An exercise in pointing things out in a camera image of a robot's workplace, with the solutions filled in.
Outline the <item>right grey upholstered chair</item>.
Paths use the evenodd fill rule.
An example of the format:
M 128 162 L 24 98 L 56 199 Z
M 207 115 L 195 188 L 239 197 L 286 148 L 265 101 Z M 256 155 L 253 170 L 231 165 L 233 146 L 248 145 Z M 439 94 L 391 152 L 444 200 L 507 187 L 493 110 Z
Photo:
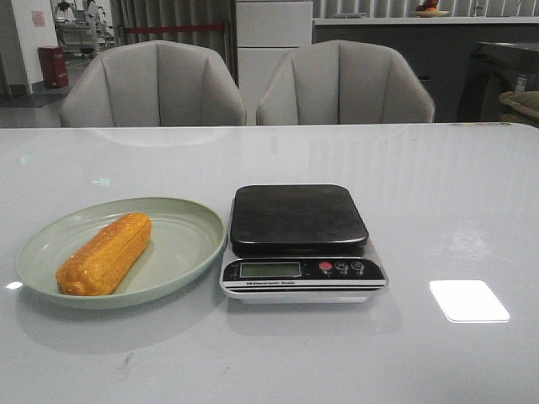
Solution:
M 396 50 L 330 40 L 285 54 L 256 109 L 258 125 L 431 123 L 435 102 Z

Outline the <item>pink wall notice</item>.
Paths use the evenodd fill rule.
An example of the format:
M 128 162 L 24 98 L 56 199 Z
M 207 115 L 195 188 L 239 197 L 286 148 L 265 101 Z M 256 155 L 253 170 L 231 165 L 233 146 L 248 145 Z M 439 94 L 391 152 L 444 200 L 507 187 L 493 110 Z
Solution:
M 35 27 L 45 27 L 45 15 L 42 10 L 35 10 L 31 12 L 31 17 L 33 21 L 33 25 Z

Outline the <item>black silver kitchen scale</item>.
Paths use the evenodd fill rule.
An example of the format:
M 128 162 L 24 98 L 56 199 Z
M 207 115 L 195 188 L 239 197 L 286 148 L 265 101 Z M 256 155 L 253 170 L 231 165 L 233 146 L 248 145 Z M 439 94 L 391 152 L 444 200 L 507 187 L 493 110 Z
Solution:
M 389 278 L 350 192 L 248 185 L 232 201 L 222 291 L 243 303 L 362 303 Z

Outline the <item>dark appliance at right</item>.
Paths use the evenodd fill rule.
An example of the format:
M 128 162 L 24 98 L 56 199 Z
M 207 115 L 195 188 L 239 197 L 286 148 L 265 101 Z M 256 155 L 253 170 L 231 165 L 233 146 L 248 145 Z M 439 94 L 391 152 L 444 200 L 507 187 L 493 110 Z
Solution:
M 499 121 L 502 93 L 538 89 L 538 44 L 481 42 L 469 57 L 459 122 Z

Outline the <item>red barrier tape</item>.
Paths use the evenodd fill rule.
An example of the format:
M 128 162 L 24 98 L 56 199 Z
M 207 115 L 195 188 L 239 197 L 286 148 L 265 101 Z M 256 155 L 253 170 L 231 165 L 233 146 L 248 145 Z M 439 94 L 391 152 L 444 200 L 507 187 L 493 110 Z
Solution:
M 123 28 L 126 34 L 149 35 L 149 34 L 168 34 L 168 33 L 192 33 L 208 31 L 224 31 L 226 24 L 197 24 L 181 26 L 162 26 L 162 27 L 130 27 Z

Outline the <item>dark grey counter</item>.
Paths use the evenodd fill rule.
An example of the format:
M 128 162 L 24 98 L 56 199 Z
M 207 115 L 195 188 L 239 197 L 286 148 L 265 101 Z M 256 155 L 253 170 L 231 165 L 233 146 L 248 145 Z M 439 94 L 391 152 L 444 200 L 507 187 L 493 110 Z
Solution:
M 458 122 L 469 57 L 481 42 L 536 43 L 536 17 L 315 19 L 313 40 L 348 40 L 399 51 L 435 101 L 438 122 Z

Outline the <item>orange corn cob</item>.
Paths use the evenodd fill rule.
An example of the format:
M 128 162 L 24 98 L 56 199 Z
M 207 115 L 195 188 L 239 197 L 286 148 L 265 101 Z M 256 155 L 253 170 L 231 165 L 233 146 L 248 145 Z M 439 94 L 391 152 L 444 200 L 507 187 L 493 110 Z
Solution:
M 64 295 L 110 295 L 146 250 L 152 222 L 144 213 L 129 213 L 99 231 L 56 271 Z

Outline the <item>left grey upholstered chair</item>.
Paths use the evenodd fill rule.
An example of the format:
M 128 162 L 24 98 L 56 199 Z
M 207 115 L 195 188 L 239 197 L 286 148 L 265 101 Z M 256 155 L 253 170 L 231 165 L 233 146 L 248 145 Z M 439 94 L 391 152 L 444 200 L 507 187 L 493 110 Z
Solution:
M 242 96 L 214 50 L 167 40 L 93 58 L 60 108 L 64 127 L 240 126 Z

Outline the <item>red bin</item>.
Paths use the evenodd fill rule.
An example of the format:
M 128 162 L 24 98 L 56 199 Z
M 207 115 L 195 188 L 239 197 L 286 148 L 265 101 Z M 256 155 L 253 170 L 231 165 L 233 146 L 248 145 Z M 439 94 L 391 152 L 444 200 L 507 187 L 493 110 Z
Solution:
M 68 75 L 63 49 L 59 46 L 42 46 L 38 48 L 38 55 L 45 87 L 66 87 Z

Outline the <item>grey upholstered chair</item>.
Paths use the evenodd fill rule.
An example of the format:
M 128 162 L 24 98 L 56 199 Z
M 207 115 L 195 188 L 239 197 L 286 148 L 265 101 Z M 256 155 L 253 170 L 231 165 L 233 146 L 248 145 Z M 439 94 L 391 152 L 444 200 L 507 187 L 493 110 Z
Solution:
M 330 40 L 285 54 L 256 109 L 258 125 L 431 123 L 435 102 L 396 50 Z
M 242 96 L 214 50 L 167 40 L 93 58 L 60 108 L 64 127 L 240 126 Z

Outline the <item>white drawer cabinet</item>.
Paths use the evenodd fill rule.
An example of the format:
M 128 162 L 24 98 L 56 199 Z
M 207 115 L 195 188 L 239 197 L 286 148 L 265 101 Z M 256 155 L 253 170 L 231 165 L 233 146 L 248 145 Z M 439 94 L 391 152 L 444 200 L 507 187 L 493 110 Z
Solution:
M 280 58 L 312 43 L 312 1 L 237 1 L 237 83 L 256 123 L 256 107 Z

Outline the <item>pale green round plate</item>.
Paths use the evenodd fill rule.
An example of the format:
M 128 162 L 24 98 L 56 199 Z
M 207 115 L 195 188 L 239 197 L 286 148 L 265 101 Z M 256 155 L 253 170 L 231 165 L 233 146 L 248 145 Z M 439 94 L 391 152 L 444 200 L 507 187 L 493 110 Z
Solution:
M 98 231 L 131 212 L 149 216 L 149 245 L 111 295 L 62 294 L 55 273 Z M 136 306 L 169 295 L 198 279 L 226 246 L 227 230 L 213 210 L 190 200 L 146 197 L 106 202 L 73 212 L 33 235 L 15 268 L 24 286 L 60 306 L 108 310 Z

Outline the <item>fruit bowl on counter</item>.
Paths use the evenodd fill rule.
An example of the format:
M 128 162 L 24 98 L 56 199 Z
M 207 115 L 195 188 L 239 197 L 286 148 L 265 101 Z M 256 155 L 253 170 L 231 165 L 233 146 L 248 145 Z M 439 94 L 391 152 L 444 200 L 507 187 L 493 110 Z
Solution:
M 414 13 L 420 18 L 438 18 L 445 17 L 449 11 L 440 9 L 439 0 L 421 0 L 415 6 Z

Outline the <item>tan cushion at right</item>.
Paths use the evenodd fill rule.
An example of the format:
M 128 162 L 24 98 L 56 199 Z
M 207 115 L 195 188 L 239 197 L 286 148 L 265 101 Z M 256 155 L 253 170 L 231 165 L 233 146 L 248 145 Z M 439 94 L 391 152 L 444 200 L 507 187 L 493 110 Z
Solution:
M 521 123 L 538 127 L 539 91 L 505 92 L 499 95 L 504 106 L 500 120 L 507 123 Z

